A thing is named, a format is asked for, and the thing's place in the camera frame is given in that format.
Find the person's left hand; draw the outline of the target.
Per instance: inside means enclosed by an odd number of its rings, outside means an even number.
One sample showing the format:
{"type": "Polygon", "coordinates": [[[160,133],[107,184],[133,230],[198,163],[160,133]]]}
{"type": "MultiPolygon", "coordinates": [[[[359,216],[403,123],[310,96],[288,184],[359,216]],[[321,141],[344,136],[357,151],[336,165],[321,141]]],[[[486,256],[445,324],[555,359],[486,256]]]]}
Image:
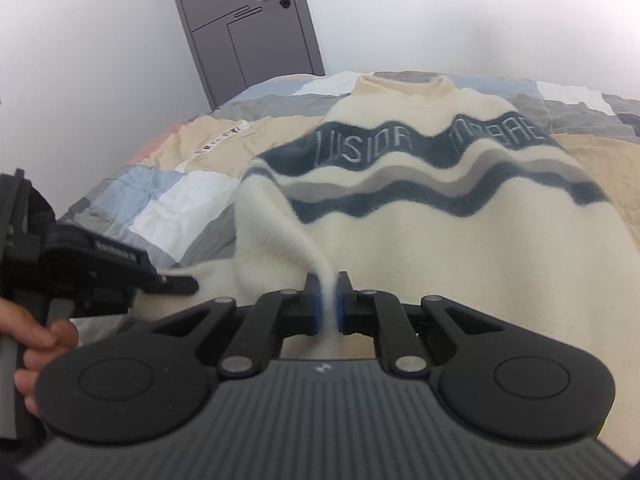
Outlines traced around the person's left hand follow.
{"type": "Polygon", "coordinates": [[[42,326],[22,306],[1,299],[1,333],[25,347],[24,366],[13,374],[15,389],[24,396],[27,411],[39,418],[35,386],[40,372],[53,360],[79,344],[76,326],[63,318],[42,326]]]}

